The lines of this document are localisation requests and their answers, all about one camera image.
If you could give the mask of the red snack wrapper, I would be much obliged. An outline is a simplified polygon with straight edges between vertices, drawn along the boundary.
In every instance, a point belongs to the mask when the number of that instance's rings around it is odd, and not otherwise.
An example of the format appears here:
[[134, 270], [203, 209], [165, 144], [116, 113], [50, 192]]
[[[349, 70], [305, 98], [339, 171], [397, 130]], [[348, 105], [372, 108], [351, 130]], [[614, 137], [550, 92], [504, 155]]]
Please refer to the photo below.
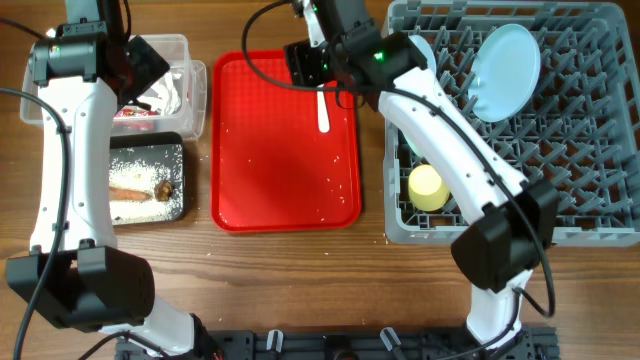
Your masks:
[[158, 112], [152, 110], [144, 110], [138, 108], [123, 108], [116, 113], [115, 118], [137, 118], [137, 117], [150, 117], [156, 116]]

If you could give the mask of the white tissue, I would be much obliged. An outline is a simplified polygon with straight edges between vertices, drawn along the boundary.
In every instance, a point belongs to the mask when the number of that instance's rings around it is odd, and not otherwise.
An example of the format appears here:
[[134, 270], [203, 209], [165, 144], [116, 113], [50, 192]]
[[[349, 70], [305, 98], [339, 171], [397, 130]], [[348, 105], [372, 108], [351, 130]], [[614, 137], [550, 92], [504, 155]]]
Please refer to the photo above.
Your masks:
[[178, 71], [169, 71], [154, 83], [151, 88], [138, 98], [138, 101], [150, 106], [150, 110], [160, 115], [176, 113], [182, 104], [179, 94], [179, 82], [183, 74]]

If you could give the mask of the white plastic spoon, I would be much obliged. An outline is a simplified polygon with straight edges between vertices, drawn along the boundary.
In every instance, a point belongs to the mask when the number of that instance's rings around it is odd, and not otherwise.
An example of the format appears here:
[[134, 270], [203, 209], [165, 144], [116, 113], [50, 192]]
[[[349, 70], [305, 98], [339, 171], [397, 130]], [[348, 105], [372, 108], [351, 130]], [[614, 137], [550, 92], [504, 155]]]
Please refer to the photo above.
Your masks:
[[319, 85], [319, 91], [316, 93], [316, 101], [317, 101], [317, 121], [318, 121], [318, 130], [326, 134], [330, 131], [330, 121], [329, 114], [326, 105], [325, 94], [322, 91], [323, 85]]

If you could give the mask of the light blue bowl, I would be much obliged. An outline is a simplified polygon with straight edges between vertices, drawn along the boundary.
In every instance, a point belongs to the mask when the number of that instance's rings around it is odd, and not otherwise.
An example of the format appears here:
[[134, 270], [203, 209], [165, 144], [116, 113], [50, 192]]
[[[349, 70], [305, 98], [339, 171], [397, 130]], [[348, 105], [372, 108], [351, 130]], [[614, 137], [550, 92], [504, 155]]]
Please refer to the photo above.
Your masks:
[[434, 73], [437, 72], [437, 62], [435, 59], [435, 54], [431, 45], [427, 42], [427, 40], [420, 35], [410, 35], [409, 39], [413, 42], [413, 44], [421, 51], [424, 57], [427, 60], [427, 68], [432, 70]]

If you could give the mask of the brown carrot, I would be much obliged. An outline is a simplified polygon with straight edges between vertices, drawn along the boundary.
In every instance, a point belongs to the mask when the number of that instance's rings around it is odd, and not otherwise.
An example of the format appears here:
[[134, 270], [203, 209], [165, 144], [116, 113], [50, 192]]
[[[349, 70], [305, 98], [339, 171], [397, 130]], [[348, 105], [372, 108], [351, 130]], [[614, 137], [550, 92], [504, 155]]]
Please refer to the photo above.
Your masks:
[[152, 195], [143, 191], [110, 187], [109, 198], [111, 201], [145, 202], [151, 200]]

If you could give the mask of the dark brown food scrap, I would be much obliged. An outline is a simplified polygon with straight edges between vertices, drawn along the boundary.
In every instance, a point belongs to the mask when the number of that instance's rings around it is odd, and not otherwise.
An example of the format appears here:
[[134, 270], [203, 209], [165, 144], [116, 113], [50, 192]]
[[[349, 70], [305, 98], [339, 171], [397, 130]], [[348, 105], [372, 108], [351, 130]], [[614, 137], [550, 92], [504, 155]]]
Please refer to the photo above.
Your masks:
[[168, 202], [174, 192], [173, 185], [170, 181], [164, 180], [157, 184], [154, 188], [154, 198], [158, 202]]

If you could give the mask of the yellow plastic cup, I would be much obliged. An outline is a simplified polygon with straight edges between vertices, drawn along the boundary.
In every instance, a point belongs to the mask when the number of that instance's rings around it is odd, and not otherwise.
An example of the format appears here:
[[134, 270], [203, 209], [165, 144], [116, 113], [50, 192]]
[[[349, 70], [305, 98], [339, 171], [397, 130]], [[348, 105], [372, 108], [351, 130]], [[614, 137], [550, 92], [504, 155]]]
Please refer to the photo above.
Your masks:
[[408, 179], [409, 199], [415, 208], [432, 212], [448, 201], [450, 190], [431, 165], [414, 168]]

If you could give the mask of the light blue plate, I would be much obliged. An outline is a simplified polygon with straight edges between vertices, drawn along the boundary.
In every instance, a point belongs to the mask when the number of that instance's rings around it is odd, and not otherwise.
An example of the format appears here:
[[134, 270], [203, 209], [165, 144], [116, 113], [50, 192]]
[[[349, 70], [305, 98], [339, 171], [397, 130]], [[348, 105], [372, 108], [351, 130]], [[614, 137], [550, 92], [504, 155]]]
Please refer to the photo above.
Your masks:
[[507, 24], [493, 31], [476, 54], [468, 89], [476, 98], [474, 115], [485, 122], [505, 120], [524, 108], [540, 77], [541, 52], [522, 25]]

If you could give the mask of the green bowl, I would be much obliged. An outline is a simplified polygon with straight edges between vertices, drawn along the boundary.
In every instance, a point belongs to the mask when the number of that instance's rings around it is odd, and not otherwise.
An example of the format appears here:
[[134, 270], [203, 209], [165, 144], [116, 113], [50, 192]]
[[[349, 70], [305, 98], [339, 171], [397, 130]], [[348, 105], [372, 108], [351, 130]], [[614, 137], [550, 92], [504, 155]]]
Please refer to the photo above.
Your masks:
[[405, 138], [405, 141], [407, 143], [407, 145], [409, 146], [409, 148], [411, 149], [411, 151], [419, 158], [424, 158], [424, 153], [411, 141], [410, 137], [403, 133], [403, 136]]

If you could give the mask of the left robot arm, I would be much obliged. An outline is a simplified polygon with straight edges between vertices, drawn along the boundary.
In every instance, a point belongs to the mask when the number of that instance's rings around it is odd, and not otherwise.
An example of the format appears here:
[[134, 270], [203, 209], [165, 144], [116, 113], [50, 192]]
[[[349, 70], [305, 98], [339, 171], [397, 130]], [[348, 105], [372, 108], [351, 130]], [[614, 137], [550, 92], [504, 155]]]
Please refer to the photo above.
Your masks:
[[58, 329], [121, 337], [166, 359], [198, 359], [215, 346], [200, 320], [155, 291], [149, 263], [121, 251], [109, 204], [116, 113], [169, 69], [131, 35], [121, 1], [70, 1], [67, 20], [32, 47], [28, 67], [43, 112], [40, 207], [30, 250], [7, 262], [10, 288]]

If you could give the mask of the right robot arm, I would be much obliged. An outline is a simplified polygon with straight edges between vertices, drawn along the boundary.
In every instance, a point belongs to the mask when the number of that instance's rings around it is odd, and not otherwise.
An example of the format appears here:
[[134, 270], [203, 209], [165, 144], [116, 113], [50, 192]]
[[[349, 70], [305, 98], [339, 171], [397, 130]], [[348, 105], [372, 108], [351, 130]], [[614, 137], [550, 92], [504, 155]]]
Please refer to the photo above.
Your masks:
[[420, 36], [384, 36], [361, 1], [293, 1], [308, 40], [287, 46], [296, 90], [337, 90], [365, 97], [444, 180], [468, 224], [452, 243], [472, 285], [469, 334], [494, 352], [521, 329], [520, 306], [535, 267], [552, 279], [546, 255], [559, 195], [546, 180], [529, 182], [500, 157], [451, 103]]

